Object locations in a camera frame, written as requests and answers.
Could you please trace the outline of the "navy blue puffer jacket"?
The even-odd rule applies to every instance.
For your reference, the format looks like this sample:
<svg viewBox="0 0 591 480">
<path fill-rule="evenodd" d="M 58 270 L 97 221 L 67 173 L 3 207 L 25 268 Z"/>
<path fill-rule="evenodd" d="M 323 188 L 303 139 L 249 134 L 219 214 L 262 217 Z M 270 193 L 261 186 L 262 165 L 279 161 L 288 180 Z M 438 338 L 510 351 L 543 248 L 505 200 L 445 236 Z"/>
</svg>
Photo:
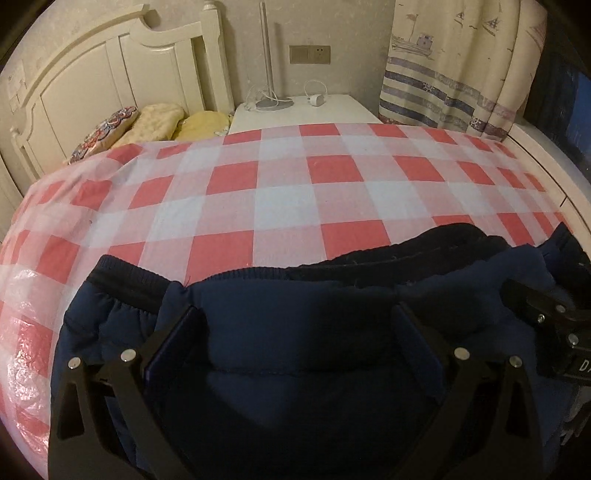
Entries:
<svg viewBox="0 0 591 480">
<path fill-rule="evenodd" d="M 433 228 L 401 244 L 297 267 L 249 267 L 184 285 L 99 259 L 64 315 L 51 411 L 73 357 L 103 364 L 138 348 L 190 305 L 205 341 L 186 340 L 155 380 L 150 411 L 193 479 L 408 479 L 403 463 L 437 416 L 442 365 L 401 304 L 456 354 L 519 356 L 541 429 L 541 477 L 590 427 L 590 382 L 540 376 L 535 332 L 500 289 L 515 280 L 590 323 L 590 259 L 565 226 L 538 246 L 477 227 Z M 124 458 L 148 470 L 116 401 Z"/>
</svg>

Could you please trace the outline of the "white window bench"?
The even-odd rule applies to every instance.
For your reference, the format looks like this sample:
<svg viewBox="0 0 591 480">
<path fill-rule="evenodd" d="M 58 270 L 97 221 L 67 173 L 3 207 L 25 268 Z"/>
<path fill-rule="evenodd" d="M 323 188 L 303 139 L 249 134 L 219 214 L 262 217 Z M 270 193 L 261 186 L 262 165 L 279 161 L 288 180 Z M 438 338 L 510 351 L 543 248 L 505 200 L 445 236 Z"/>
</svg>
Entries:
<svg viewBox="0 0 591 480">
<path fill-rule="evenodd" d="M 590 246 L 590 183 L 546 135 L 518 117 L 503 141 L 546 189 L 573 233 Z"/>
</svg>

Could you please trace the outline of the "dark window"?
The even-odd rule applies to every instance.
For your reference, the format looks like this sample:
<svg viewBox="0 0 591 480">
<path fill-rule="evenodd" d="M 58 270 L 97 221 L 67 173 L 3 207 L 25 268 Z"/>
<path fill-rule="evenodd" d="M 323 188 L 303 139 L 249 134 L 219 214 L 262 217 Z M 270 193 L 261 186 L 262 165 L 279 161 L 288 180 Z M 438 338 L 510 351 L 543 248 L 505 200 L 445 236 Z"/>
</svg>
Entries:
<svg viewBox="0 0 591 480">
<path fill-rule="evenodd" d="M 544 1 L 547 32 L 525 119 L 590 176 L 590 3 Z"/>
</svg>

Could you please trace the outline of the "boat print curtain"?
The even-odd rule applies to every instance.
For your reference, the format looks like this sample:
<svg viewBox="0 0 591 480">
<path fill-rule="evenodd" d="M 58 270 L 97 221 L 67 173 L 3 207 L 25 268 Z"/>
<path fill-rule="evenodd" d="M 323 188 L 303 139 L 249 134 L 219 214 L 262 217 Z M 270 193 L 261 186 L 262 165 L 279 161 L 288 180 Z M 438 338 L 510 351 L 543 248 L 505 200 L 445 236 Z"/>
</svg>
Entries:
<svg viewBox="0 0 591 480">
<path fill-rule="evenodd" d="M 538 1 L 397 2 L 380 119 L 504 139 L 529 96 L 546 29 Z"/>
</svg>

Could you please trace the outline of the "red white checkered blanket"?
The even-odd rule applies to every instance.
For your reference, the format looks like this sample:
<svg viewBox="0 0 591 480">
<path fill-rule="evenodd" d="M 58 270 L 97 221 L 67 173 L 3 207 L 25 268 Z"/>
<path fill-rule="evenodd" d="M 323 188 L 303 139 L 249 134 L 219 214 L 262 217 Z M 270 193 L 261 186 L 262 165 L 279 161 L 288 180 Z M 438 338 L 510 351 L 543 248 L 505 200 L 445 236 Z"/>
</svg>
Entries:
<svg viewBox="0 0 591 480">
<path fill-rule="evenodd" d="M 311 264 L 471 223 L 536 245 L 565 220 L 509 148 L 463 133 L 315 124 L 127 145 L 33 184 L 1 245 L 1 419 L 47 469 L 63 316 L 111 254 L 183 284 Z"/>
</svg>

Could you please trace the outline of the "white nightstand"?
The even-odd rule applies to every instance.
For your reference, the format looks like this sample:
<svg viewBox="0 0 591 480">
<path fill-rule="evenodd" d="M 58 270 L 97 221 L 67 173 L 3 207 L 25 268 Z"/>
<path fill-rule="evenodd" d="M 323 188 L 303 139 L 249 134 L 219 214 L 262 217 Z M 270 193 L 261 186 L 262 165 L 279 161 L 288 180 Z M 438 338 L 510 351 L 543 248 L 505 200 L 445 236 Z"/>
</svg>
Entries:
<svg viewBox="0 0 591 480">
<path fill-rule="evenodd" d="M 280 110 L 260 110 L 240 104 L 235 110 L 229 134 L 264 128 L 327 123 L 381 124 L 370 110 L 349 95 L 328 95 L 321 106 L 311 106 L 308 98 L 297 96 L 294 104 Z"/>
</svg>

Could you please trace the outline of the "colourful patterned pillow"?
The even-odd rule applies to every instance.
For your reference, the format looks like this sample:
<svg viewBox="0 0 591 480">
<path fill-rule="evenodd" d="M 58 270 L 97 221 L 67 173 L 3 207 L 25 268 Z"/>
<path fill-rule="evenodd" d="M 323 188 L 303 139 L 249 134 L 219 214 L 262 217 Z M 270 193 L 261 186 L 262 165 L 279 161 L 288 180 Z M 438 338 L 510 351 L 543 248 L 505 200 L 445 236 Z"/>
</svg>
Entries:
<svg viewBox="0 0 591 480">
<path fill-rule="evenodd" d="M 73 150 L 66 161 L 71 165 L 110 149 L 132 126 L 139 111 L 135 106 L 121 108 L 100 122 Z"/>
</svg>

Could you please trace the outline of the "slim desk lamp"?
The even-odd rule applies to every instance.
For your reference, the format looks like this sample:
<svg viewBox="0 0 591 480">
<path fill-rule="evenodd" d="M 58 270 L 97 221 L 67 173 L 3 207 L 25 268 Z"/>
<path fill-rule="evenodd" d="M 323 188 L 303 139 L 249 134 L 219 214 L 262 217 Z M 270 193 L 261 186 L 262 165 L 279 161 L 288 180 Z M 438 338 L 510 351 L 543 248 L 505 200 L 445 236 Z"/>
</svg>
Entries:
<svg viewBox="0 0 591 480">
<path fill-rule="evenodd" d="M 280 111 L 294 105 L 294 100 L 289 97 L 280 97 L 274 89 L 273 59 L 270 50 L 270 31 L 267 22 L 266 2 L 259 2 L 259 25 L 263 42 L 264 73 L 266 74 L 266 87 L 263 88 L 262 97 L 256 100 L 256 109 L 259 111 Z"/>
</svg>

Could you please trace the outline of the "cream quilted pillow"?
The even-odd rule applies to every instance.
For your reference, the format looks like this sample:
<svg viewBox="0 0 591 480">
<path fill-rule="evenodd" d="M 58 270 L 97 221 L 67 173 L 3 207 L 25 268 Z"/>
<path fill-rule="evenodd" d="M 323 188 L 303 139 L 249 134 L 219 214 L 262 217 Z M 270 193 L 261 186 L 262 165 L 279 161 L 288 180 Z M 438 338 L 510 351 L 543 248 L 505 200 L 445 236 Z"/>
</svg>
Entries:
<svg viewBox="0 0 591 480">
<path fill-rule="evenodd" d="M 131 128 L 112 147 L 170 140 L 178 123 L 184 117 L 183 108 L 176 104 L 147 105 L 140 111 Z"/>
</svg>

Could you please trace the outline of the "yellow pillow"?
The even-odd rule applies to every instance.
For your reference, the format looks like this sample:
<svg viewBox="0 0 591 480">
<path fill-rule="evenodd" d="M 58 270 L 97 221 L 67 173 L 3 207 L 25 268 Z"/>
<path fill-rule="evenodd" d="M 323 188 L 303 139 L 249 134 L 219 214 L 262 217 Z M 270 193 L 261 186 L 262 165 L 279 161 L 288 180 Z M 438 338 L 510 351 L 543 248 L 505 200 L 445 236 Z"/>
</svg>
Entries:
<svg viewBox="0 0 591 480">
<path fill-rule="evenodd" d="M 172 135 L 176 141 L 200 141 L 228 134 L 232 116 L 217 111 L 201 111 L 180 121 Z"/>
</svg>

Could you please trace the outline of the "white wooden headboard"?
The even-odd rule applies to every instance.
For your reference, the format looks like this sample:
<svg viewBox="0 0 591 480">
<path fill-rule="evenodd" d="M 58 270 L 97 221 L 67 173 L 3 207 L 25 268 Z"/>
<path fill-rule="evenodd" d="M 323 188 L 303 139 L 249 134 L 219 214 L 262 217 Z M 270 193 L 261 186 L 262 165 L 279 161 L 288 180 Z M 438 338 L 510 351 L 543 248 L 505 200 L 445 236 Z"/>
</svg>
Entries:
<svg viewBox="0 0 591 480">
<path fill-rule="evenodd" d="M 103 17 L 52 54 L 24 93 L 11 141 L 30 182 L 58 169 L 82 138 L 122 107 L 173 103 L 187 115 L 235 109 L 221 12 L 204 2 L 197 22 L 156 31 L 150 8 Z"/>
</svg>

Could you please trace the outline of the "paper notice on wall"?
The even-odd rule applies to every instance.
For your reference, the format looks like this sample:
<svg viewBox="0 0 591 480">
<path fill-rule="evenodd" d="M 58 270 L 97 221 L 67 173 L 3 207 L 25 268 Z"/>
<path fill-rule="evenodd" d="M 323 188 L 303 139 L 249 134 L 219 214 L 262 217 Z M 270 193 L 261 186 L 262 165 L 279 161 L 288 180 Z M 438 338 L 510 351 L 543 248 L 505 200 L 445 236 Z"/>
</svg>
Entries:
<svg viewBox="0 0 591 480">
<path fill-rule="evenodd" d="M 26 75 L 22 62 L 19 62 L 8 74 L 6 89 L 10 110 L 14 113 L 21 108 L 27 93 Z"/>
</svg>

